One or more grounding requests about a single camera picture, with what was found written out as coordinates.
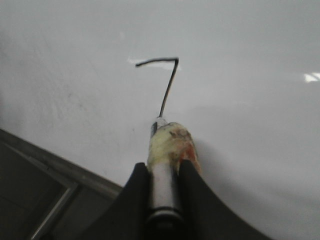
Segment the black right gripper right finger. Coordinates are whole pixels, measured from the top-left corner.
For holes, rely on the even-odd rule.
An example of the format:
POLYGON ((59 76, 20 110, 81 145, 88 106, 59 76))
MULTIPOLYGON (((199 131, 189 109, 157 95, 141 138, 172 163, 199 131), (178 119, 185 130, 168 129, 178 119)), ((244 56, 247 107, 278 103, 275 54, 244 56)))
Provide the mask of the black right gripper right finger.
POLYGON ((178 186, 188 240, 268 240, 209 188, 189 160, 182 162, 178 186))

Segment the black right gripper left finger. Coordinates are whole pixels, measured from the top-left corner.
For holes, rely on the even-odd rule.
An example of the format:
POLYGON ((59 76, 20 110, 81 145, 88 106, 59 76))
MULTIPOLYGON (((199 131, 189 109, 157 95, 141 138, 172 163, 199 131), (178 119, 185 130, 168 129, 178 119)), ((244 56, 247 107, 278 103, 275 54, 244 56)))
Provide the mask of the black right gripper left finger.
POLYGON ((83 240, 141 240, 149 194, 149 173, 144 163, 134 166, 126 185, 94 223, 83 240))

